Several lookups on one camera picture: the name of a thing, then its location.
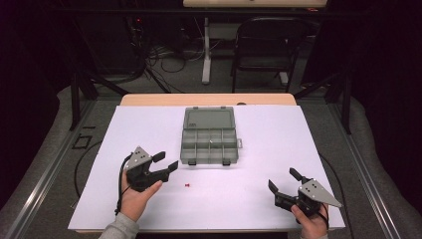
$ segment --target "black curtain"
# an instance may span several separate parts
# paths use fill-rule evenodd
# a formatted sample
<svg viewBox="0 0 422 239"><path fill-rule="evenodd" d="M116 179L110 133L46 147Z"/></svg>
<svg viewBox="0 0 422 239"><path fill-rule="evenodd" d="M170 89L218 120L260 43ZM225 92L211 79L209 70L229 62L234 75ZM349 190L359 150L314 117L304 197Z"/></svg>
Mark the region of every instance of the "black curtain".
<svg viewBox="0 0 422 239"><path fill-rule="evenodd" d="M352 95L365 107L376 152L402 195L422 213L422 14L398 1L353 75Z"/></svg>
<svg viewBox="0 0 422 239"><path fill-rule="evenodd" d="M57 92L70 71L35 1L2 1L0 7L0 206L32 163L59 109Z"/></svg>

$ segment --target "table leg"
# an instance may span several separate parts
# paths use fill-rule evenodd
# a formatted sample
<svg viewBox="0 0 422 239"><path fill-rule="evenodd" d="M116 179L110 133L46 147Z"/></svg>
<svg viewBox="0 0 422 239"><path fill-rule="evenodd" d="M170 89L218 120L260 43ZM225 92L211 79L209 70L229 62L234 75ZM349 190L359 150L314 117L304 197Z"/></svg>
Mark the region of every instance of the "table leg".
<svg viewBox="0 0 422 239"><path fill-rule="evenodd" d="M208 18L205 18L204 24L204 69L202 72L202 84L210 84L210 74L211 74L211 57L210 57L210 33L209 33L209 22Z"/></svg>

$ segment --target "wire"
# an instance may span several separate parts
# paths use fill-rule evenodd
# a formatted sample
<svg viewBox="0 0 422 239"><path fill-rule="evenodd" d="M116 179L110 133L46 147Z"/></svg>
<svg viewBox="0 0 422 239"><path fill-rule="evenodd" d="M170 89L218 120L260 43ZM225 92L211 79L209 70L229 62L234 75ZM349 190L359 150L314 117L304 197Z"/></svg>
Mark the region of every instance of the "wire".
<svg viewBox="0 0 422 239"><path fill-rule="evenodd" d="M132 156L132 153L123 160L123 163L121 164L121 167L120 167L120 173L118 174L118 201L117 201L116 209L114 211L115 215L117 215L121 210L121 198L124 192L126 192L130 188L129 186L127 189L124 190L124 192L121 192L121 177L123 176L123 169L131 156Z"/></svg>
<svg viewBox="0 0 422 239"><path fill-rule="evenodd" d="M78 168L79 168L79 165L80 165L80 163L81 163L81 161L82 161L82 159L85 157L85 155L93 148L93 147L95 147L95 146L97 146L98 144L100 144L100 143L102 143L103 141L102 140L100 140L100 141L98 141L98 142L96 142L96 143L94 143L93 145L91 145L89 148L87 148L87 150L85 150L84 151L84 153L81 155L81 157L79 158L79 160L78 160L78 162L77 162L77 165L75 166L75 170L74 170L74 185L75 185L75 191L77 192L77 195L78 195L78 197L79 198L81 198L81 193L80 193L80 191L79 191L79 189L78 189Z"/></svg>
<svg viewBox="0 0 422 239"><path fill-rule="evenodd" d="M346 205L346 202L345 202L344 191L343 191L343 187L341 185L340 179L339 179L337 173L335 172L334 167L331 165L331 163L320 152L318 152L317 154L320 156L320 158L322 158L326 162L326 164L328 164L328 166L330 167L331 171L334 173L334 176L335 176L335 178L338 182L338 186L339 186L340 191L341 191L341 198L342 198L342 201L343 201L345 216L347 218L347 224L348 224L348 228L350 230L350 236L351 236L351 238L354 239L353 229L351 227L350 217L348 215L348 209L347 209L347 205Z"/></svg>
<svg viewBox="0 0 422 239"><path fill-rule="evenodd" d="M322 218L323 222L325 222L326 230L328 230L328 228L329 228L328 216L324 217L322 214L320 214L320 212L317 212L316 215L318 215L320 218Z"/></svg>

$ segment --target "cable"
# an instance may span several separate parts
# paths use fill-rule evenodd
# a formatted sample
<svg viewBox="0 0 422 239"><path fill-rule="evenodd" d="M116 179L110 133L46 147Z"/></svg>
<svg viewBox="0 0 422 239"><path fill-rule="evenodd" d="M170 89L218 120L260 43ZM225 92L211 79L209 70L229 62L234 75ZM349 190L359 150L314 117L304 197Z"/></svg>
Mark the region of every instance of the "cable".
<svg viewBox="0 0 422 239"><path fill-rule="evenodd" d="M79 198L81 198L81 193L78 189L78 167L82 161L82 159L85 157L85 155L95 146L97 146L98 144L102 143L103 141L100 140L96 143L94 143L93 145L91 145L89 148L87 148L87 150L85 150L85 152L81 155L81 157L79 158L77 165L75 166L75 170L74 170L74 185L75 185L75 191L77 192L77 195Z"/></svg>
<svg viewBox="0 0 422 239"><path fill-rule="evenodd" d="M117 201L116 209L114 211L115 215L117 215L121 210L121 198L123 194L130 188L129 186L127 189L124 190L124 192L121 192L121 177L123 176L123 169L131 156L132 156L132 153L123 160L123 163L121 164L121 167L120 167L120 173L118 174L118 201Z"/></svg>
<svg viewBox="0 0 422 239"><path fill-rule="evenodd" d="M335 178L338 182L338 186L339 186L340 191L341 191L341 199L343 201L344 212L345 212L345 216L347 218L348 228L350 229L350 236L351 236L352 239L354 239L354 234L353 234L353 230L352 230L352 227L351 227L350 217L348 215L348 209L347 209L347 205L346 205L346 202L345 202L344 191L343 191L343 187L341 185L340 179L339 179L337 173L335 172L334 167L331 165L331 163L320 152L318 152L317 154L320 156L320 158L322 158L326 162L326 164L328 164L328 166L330 167L331 171L334 173L334 176L335 176Z"/></svg>

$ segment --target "gripper jaw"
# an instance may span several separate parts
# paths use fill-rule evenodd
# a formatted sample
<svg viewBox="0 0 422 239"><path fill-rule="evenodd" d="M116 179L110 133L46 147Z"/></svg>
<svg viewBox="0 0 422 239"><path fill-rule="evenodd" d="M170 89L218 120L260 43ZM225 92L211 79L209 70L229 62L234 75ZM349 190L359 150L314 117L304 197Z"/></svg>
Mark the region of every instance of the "gripper jaw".
<svg viewBox="0 0 422 239"><path fill-rule="evenodd" d="M152 162L157 162L165 157L165 152L150 156L143 148L138 146L131 155L125 169L127 170L127 183L136 191L142 192L156 181L168 181L170 173L177 169L178 161L174 161L167 168L149 171Z"/></svg>

